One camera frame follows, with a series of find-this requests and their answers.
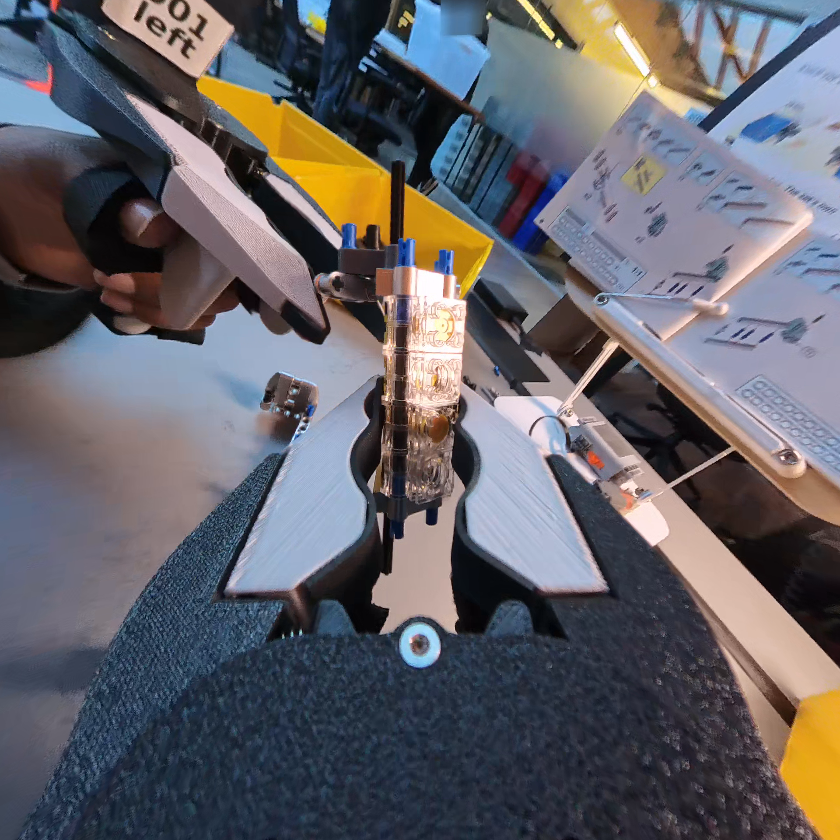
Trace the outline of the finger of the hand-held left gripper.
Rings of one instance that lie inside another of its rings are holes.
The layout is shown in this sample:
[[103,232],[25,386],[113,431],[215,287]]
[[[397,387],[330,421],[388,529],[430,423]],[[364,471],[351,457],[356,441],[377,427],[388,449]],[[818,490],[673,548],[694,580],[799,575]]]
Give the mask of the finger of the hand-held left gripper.
[[315,242],[330,249],[341,247],[341,233],[333,222],[308,194],[285,176],[273,172],[262,175],[261,209],[296,247]]
[[235,184],[215,150],[148,102],[132,94],[128,100],[174,155],[159,200],[182,229],[164,252],[161,273],[169,325],[193,327],[238,279],[303,339],[323,343],[329,322],[305,260]]

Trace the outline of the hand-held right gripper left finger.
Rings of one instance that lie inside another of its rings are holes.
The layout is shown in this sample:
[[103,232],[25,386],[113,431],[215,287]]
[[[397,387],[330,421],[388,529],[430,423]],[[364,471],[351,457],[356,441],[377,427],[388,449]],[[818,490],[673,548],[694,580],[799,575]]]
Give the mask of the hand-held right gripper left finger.
[[307,633],[319,604],[339,602],[354,628],[378,634],[372,591],[383,566],[369,479],[380,462],[381,380],[372,377],[294,441],[224,578],[227,600],[278,601]]

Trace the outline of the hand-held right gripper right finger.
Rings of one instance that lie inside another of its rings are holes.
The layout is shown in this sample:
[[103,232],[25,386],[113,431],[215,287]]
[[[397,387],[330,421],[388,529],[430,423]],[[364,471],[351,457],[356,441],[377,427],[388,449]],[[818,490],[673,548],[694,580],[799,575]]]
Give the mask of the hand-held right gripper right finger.
[[561,634],[556,602],[610,594],[547,458],[467,386],[452,464],[464,488],[451,549],[458,633],[482,633],[502,603],[520,602],[537,631]]

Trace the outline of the long grey beam panel assembly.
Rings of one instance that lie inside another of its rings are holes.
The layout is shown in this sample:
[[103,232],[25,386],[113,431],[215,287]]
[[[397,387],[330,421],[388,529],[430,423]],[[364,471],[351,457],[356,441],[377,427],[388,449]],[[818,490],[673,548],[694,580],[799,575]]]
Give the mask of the long grey beam panel assembly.
[[272,439],[288,446],[308,430],[318,405],[315,383],[277,372],[266,384],[259,407],[268,416]]

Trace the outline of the grey desk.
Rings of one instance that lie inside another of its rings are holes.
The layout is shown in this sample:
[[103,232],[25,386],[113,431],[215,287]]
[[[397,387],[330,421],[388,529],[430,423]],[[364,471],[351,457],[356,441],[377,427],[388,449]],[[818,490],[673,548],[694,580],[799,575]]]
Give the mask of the grey desk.
[[671,569],[547,458],[610,594],[562,633],[227,600],[283,453],[200,348],[2,363],[2,836],[815,838]]

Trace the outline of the person's left hand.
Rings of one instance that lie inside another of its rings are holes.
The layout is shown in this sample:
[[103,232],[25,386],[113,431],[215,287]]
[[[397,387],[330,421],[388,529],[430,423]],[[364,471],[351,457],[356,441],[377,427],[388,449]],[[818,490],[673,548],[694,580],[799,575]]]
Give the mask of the person's left hand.
[[103,139],[27,125],[1,129],[1,251],[16,272],[93,292],[120,316],[172,330],[161,308],[161,276],[108,275],[80,250],[64,217],[67,185],[81,173],[120,162]]

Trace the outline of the yellow printed toy box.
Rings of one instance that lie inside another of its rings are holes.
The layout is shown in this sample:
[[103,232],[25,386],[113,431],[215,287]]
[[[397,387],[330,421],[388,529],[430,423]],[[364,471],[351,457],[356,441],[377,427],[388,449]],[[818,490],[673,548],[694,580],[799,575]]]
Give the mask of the yellow printed toy box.
[[[197,89],[244,124],[340,227],[368,224],[390,232],[391,176],[338,135],[286,101],[209,76]],[[455,253],[455,277],[462,297],[490,255],[491,239],[414,189],[406,189],[405,236],[416,241],[416,263],[430,270],[442,249]]]

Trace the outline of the grey motor block, orange part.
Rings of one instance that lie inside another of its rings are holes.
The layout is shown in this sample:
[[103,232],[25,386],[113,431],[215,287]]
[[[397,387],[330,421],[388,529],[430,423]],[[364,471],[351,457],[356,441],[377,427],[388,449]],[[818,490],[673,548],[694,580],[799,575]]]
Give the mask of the grey motor block, orange part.
[[583,477],[623,516],[640,505],[645,492],[636,482],[641,460],[629,444],[602,422],[584,422],[567,427],[568,456],[581,468]]

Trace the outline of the white base with battery box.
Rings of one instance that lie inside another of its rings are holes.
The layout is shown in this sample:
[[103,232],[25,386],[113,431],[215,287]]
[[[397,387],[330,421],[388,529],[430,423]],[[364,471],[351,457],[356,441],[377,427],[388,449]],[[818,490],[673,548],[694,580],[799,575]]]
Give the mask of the white base with battery box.
[[[606,429],[616,432],[606,421],[595,416],[582,416],[573,408],[563,408],[561,400],[552,396],[499,396],[494,406],[514,426],[527,433],[544,454],[565,459],[581,478],[593,487],[581,474],[581,468],[575,466],[568,456],[566,429],[581,421],[598,421],[604,423]],[[629,516],[621,515],[649,546],[657,547],[669,536],[669,525],[653,502],[653,491],[639,479],[642,472],[636,477],[638,485],[645,490],[639,498],[640,505],[631,511]]]

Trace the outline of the row of coloured storage bins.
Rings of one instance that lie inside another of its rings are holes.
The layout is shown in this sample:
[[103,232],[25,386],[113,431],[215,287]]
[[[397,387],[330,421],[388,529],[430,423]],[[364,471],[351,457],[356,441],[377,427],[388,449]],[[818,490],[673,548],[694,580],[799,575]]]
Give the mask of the row of coloured storage bins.
[[434,154],[432,175],[496,234],[536,256],[549,240],[538,218],[572,169],[538,155],[523,135],[461,115]]

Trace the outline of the white metal stand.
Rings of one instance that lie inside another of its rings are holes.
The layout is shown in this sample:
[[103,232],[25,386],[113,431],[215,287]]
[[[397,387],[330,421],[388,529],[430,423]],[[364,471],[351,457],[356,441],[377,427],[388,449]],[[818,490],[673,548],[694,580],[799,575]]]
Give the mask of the white metal stand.
[[694,414],[744,457],[752,467],[791,500],[794,482],[805,476],[802,455],[743,408],[719,386],[671,351],[624,306],[587,289],[567,284],[566,290],[590,320],[628,352],[658,382],[674,393]]

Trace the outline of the open toy instruction booklet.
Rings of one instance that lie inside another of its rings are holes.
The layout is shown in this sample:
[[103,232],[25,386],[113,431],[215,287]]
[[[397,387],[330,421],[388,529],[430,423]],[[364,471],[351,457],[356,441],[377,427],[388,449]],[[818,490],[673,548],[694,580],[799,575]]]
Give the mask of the open toy instruction booklet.
[[838,480],[838,243],[812,211],[640,95],[538,226],[671,351]]

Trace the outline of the yellow plastic bin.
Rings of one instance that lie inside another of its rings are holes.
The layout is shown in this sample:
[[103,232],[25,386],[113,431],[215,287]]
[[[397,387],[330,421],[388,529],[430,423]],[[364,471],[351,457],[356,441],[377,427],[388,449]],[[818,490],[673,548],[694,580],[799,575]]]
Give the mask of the yellow plastic bin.
[[804,698],[780,774],[823,839],[839,838],[839,691]]

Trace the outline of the white printed instruction sheet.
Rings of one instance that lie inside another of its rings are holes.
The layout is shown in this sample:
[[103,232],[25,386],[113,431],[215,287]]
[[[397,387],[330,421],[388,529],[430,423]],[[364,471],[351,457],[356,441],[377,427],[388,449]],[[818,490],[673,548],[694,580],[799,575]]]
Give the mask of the white printed instruction sheet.
[[701,123],[839,236],[839,11],[807,28]]

